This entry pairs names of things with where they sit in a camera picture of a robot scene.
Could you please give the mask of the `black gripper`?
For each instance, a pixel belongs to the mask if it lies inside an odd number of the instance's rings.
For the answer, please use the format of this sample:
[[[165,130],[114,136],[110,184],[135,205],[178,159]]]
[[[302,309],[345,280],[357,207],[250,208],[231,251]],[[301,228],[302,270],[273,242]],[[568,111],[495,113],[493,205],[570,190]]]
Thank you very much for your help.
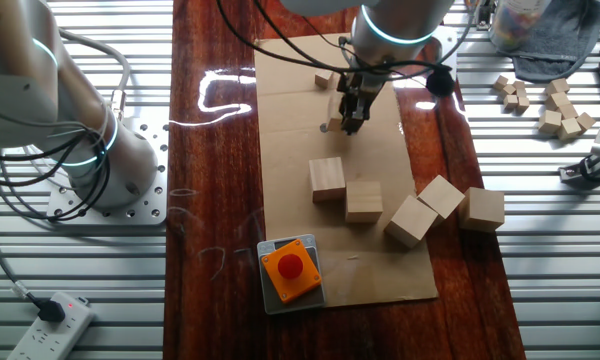
[[[357,134],[369,119],[369,106],[383,88],[383,76],[369,72],[340,75],[336,91],[337,110],[343,117],[340,129],[347,135]]]

